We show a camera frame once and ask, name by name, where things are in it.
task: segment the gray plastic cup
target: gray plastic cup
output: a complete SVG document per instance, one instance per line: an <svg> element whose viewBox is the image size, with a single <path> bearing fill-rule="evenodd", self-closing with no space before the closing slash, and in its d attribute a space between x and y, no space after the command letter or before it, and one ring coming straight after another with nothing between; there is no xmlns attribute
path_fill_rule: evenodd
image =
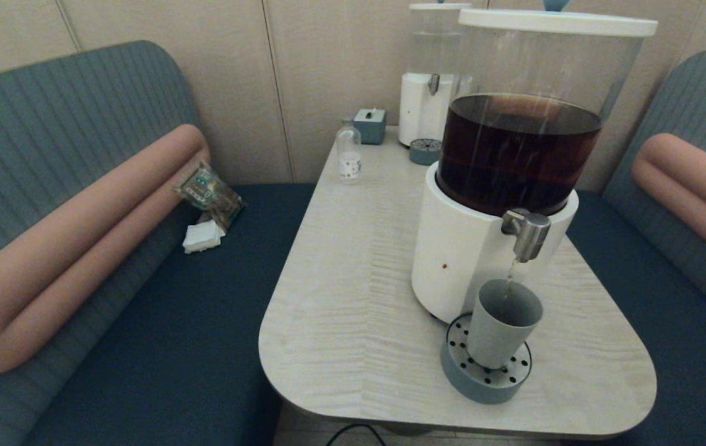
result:
<svg viewBox="0 0 706 446"><path fill-rule="evenodd" d="M466 350L483 367L498 369L517 352L543 318L543 305L529 288L497 279L484 283L474 303Z"/></svg>

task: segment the table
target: table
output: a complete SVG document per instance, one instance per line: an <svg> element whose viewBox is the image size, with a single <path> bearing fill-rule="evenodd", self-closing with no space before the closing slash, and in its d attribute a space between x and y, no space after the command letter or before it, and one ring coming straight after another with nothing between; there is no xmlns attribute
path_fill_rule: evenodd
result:
<svg viewBox="0 0 706 446"><path fill-rule="evenodd" d="M446 325L411 288L424 173L389 127L342 185L332 149L259 331L265 374L289 403L342 421L546 438L607 438L656 398L653 362L565 238L534 291L544 318L514 399L477 404L449 384Z"/></svg>

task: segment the white dispenser base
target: white dispenser base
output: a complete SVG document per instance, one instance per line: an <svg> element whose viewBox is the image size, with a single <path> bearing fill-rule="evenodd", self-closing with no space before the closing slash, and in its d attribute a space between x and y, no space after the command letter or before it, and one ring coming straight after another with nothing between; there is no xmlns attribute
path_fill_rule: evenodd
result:
<svg viewBox="0 0 706 446"><path fill-rule="evenodd" d="M424 178L411 283L424 308L449 324L472 311L483 283L506 279L515 259L515 236L501 232L501 216L474 211L447 197L435 182L437 169L438 163L430 166ZM574 190L565 207L549 216L551 228L538 257L515 268L516 282L529 288L539 282L578 207Z"/></svg>
<svg viewBox="0 0 706 446"><path fill-rule="evenodd" d="M427 86L430 74L403 74L398 133L402 144L411 145L420 138L443 139L454 80L452 74L441 74L438 91L432 95Z"/></svg>

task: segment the black cable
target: black cable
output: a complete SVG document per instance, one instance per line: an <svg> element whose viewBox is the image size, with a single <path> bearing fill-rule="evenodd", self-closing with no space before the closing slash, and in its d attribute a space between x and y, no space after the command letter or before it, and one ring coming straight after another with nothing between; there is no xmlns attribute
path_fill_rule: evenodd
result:
<svg viewBox="0 0 706 446"><path fill-rule="evenodd" d="M337 437L339 437L339 435L342 435L345 432L347 432L353 428L370 429L370 431L372 431L372 433L375 434L375 438L377 438L378 441L381 443L381 446L386 446L386 443L383 442L383 439L381 438L381 436L378 435L378 433L375 432L375 429L372 429L372 426L370 426L369 424L350 424L349 426L345 426L344 428L340 429L339 432L334 434L334 437L331 437L331 440L329 440L328 443L325 443L325 446L331 446L331 444L334 442L334 440L336 440Z"/></svg>

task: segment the drip tray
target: drip tray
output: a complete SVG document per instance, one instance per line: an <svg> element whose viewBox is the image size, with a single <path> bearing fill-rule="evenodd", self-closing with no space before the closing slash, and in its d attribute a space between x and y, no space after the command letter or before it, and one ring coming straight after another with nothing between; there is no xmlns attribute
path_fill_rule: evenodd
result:
<svg viewBox="0 0 706 446"><path fill-rule="evenodd" d="M489 369L477 364L466 350L471 313L452 321L447 341L441 347L444 374L458 392L484 404L504 403L512 398L532 370L532 353L524 342L501 369Z"/></svg>

